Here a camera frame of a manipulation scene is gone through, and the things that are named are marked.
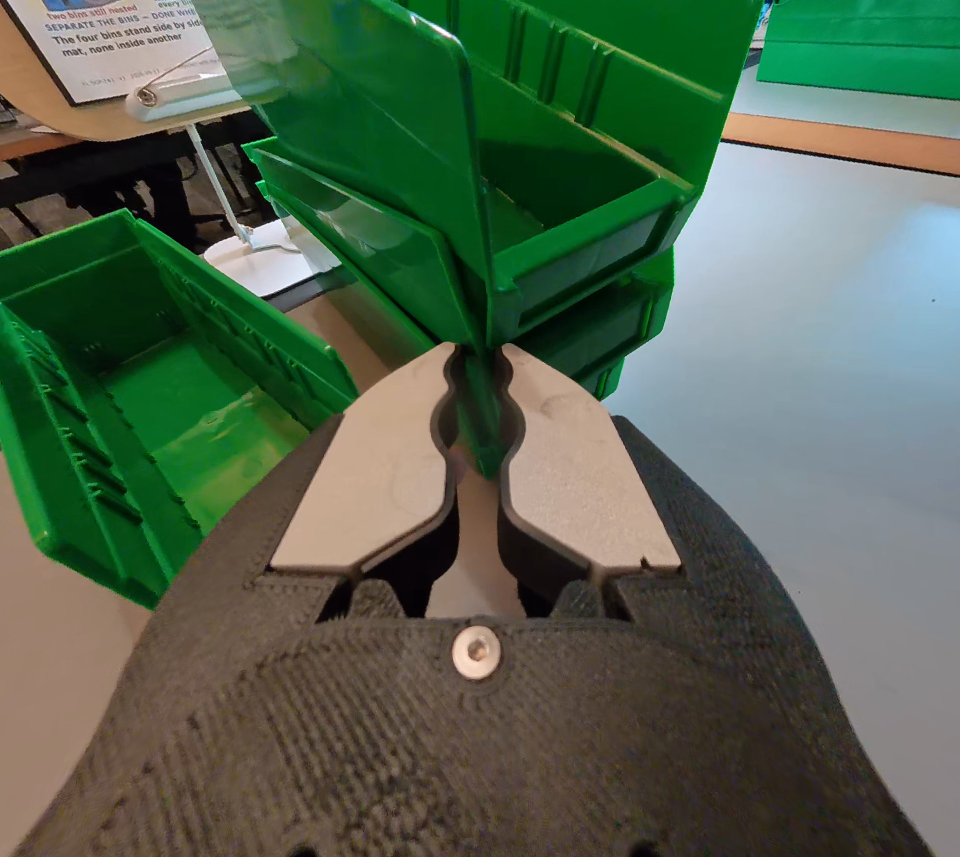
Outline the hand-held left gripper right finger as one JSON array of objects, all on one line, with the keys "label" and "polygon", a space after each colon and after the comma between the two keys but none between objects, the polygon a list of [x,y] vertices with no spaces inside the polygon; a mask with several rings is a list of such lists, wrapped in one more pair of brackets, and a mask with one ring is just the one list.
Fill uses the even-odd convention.
[{"label": "hand-held left gripper right finger", "polygon": [[606,407],[521,347],[500,353],[517,426],[500,474],[498,548],[510,573],[678,573],[681,556]]}]

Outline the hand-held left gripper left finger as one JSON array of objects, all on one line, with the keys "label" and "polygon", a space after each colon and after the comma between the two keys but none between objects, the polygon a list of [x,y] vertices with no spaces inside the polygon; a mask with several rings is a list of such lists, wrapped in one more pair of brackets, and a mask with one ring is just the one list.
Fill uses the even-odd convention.
[{"label": "hand-held left gripper left finger", "polygon": [[273,552],[272,570],[369,573],[449,517],[459,352],[440,343],[348,406]]}]

